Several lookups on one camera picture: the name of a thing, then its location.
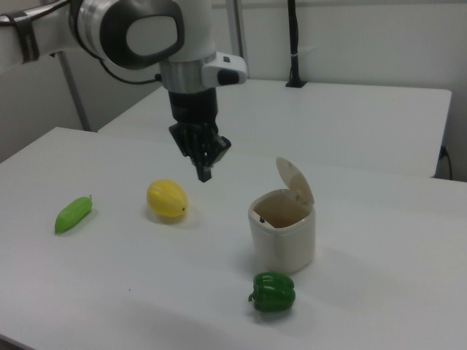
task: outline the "plastic fruit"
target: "plastic fruit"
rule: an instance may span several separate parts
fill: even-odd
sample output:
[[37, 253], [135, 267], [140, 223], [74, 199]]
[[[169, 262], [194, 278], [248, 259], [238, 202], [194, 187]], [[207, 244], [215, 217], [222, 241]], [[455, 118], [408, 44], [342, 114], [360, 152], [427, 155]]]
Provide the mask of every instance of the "plastic fruit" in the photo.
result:
[[172, 180], [154, 181], [147, 188], [147, 204], [163, 217], [180, 217], [188, 207], [185, 191]]

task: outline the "black cable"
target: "black cable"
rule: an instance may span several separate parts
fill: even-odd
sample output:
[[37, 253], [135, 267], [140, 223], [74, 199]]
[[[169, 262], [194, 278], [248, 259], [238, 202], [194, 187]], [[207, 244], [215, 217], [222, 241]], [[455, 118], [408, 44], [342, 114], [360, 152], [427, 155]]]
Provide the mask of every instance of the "black cable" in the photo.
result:
[[451, 165], [451, 157], [449, 156], [449, 153], [447, 152], [447, 149], [444, 150], [444, 154], [447, 157], [447, 164], [449, 165], [449, 180], [452, 180], [452, 165]]
[[120, 78], [118, 75], [115, 75], [114, 73], [112, 73], [109, 69], [109, 67], [107, 67], [105, 65], [105, 62], [104, 60], [99, 60], [99, 62], [101, 63], [101, 66], [104, 68], [104, 70], [110, 74], [110, 76], [112, 78], [115, 78], [116, 80], [118, 80], [119, 82], [124, 82], [126, 84], [130, 84], [130, 85], [145, 85], [145, 84], [150, 84], [152, 82], [161, 82], [162, 81], [162, 76], [160, 74], [156, 74], [154, 76], [154, 79], [152, 80], [142, 80], [141, 82], [132, 82], [131, 80], [126, 80], [126, 79], [123, 79], [123, 78]]
[[[59, 4], [56, 4], [55, 6], [52, 6], [51, 8], [49, 8], [47, 11], [40, 12], [37, 15], [31, 16], [30, 19], [31, 20], [37, 20], [39, 18], [47, 16], [50, 13], [56, 11], [57, 9], [60, 9], [61, 7], [64, 7], [64, 6], [68, 5], [69, 2], [70, 2], [69, 0], [60, 2]], [[14, 25], [14, 23], [12, 23], [12, 22], [0, 22], [0, 27], [10, 27], [10, 26], [13, 26], [13, 25]]]
[[444, 157], [447, 158], [447, 164], [449, 165], [449, 180], [452, 180], [451, 157], [447, 151], [447, 146], [441, 146], [441, 150], [439, 151], [439, 160], [443, 159]]

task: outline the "green bell pepper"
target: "green bell pepper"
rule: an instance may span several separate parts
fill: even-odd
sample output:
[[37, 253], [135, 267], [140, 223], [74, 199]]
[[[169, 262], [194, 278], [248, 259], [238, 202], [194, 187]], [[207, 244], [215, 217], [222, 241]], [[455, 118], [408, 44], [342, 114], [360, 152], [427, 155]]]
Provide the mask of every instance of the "green bell pepper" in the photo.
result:
[[292, 279], [281, 273], [259, 273], [253, 279], [253, 293], [248, 301], [254, 300], [254, 307], [258, 311], [284, 311], [295, 301], [293, 287]]

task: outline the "white table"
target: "white table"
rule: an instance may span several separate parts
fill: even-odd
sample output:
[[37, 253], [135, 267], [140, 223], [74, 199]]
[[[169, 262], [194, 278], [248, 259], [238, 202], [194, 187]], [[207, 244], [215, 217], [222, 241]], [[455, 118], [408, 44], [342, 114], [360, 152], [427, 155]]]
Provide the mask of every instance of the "white table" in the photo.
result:
[[[447, 90], [248, 80], [217, 89], [231, 150], [430, 177], [451, 99]], [[99, 133], [174, 144], [168, 93], [158, 89]]]
[[[228, 153], [200, 183], [175, 147], [55, 129], [0, 164], [0, 334], [33, 349], [465, 349], [467, 184], [294, 162], [317, 211], [289, 313], [247, 302], [247, 208], [274, 158]], [[187, 217], [147, 210], [180, 183]], [[56, 214], [92, 195], [76, 228]]]

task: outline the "green toy vegetable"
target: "green toy vegetable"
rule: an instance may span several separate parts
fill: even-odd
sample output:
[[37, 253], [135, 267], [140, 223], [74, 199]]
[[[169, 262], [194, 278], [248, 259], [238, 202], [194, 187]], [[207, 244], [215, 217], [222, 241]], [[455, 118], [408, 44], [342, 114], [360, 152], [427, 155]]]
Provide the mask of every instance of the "green toy vegetable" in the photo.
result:
[[255, 309], [262, 312], [284, 311], [295, 301], [293, 281], [281, 273], [259, 273], [253, 279], [253, 293], [248, 301], [255, 301]]
[[55, 233], [63, 233], [75, 226], [83, 217], [90, 213], [93, 201], [90, 197], [81, 197], [71, 202], [60, 212], [55, 221]]

